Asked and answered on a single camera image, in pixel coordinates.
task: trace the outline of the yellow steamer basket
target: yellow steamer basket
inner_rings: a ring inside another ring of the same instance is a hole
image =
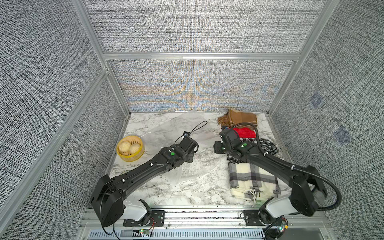
[[[131,155],[122,155],[119,151],[119,146],[124,141],[128,141],[131,144],[133,144],[133,143],[140,144],[139,150],[137,152],[131,154]],[[133,162],[133,161],[136,161],[137,159],[139,159],[143,155],[144,144],[143,144],[142,140],[137,136],[127,136],[127,137],[120,140],[120,142],[118,143],[118,145],[116,147],[116,152],[118,153],[118,155],[121,157],[122,160],[124,160],[126,162]]]

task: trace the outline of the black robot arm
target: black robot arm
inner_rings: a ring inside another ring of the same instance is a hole
[[[317,210],[328,210],[327,207],[320,208],[327,197],[323,180],[330,184],[338,195],[337,202],[331,206],[332,209],[340,204],[341,194],[339,190],[327,179],[319,176],[318,171],[313,166],[304,168],[294,165],[264,152],[259,146],[260,143],[241,142],[233,129],[223,130],[220,132],[220,137],[222,143],[220,141],[215,142],[215,153],[228,154],[238,162],[248,162],[259,166],[292,188],[291,195],[270,199],[260,207],[259,216],[263,223],[273,223],[276,218],[284,214],[299,212],[306,216],[312,216]],[[314,185],[313,190],[310,189],[308,183]]]
[[[192,163],[198,149],[198,143],[185,136],[180,143],[162,148],[151,160],[127,173],[112,179],[108,175],[101,177],[91,197],[91,205],[101,225],[110,226],[123,215],[123,200],[138,187],[184,162]]]

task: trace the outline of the gray fabric wall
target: gray fabric wall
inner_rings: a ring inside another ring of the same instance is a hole
[[[0,207],[101,66],[70,0],[0,3]]]
[[[124,118],[105,80],[1,240],[72,240]]]
[[[289,60],[111,60],[131,111],[267,111]]]
[[[326,0],[84,0],[105,51],[299,52]]]
[[[84,0],[105,52],[298,53],[326,0]],[[289,61],[111,61],[132,111],[266,111]]]
[[[339,240],[383,238],[383,66],[384,2],[342,0],[272,116],[293,161],[341,190]]]

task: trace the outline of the vent grille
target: vent grille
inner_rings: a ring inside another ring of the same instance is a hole
[[[141,233],[132,230],[116,230],[121,239],[149,239]],[[115,239],[115,235],[107,235],[103,230],[90,232],[88,240]],[[261,228],[253,229],[155,229],[152,236],[155,239],[262,239]]]

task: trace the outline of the metal rail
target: metal rail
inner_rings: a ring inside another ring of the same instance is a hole
[[[107,63],[107,61],[103,57],[103,47],[101,46],[99,38],[97,37],[97,34],[93,28],[91,19],[89,18],[88,12],[84,6],[83,1],[71,0],[71,2],[73,7],[76,10],[77,15],[80,18],[81,24],[83,25],[85,32],[88,35],[88,38],[92,44],[92,47],[96,53],[96,56],[100,61],[100,64],[103,66],[103,68],[108,68],[108,71],[110,73],[110,75],[108,76],[109,84],[111,85],[112,91],[115,93],[116,99],[120,104],[121,110],[123,111],[125,116],[129,116],[131,112],[129,110],[127,101],[125,100],[125,97],[121,91],[119,83],[117,82],[116,77],[113,74],[111,66]]]
[[[151,59],[151,60],[299,60],[299,53],[104,53],[106,60]]]
[[[169,228],[262,228],[263,226],[247,227],[240,218],[244,210],[257,210],[251,206],[152,206],[153,210],[164,210],[164,227]],[[316,212],[312,217],[302,214],[286,216],[290,227],[329,228],[329,222],[323,212]],[[124,228],[123,220],[115,223],[116,228]],[[99,229],[100,221],[93,209],[87,209],[83,215],[80,229]]]

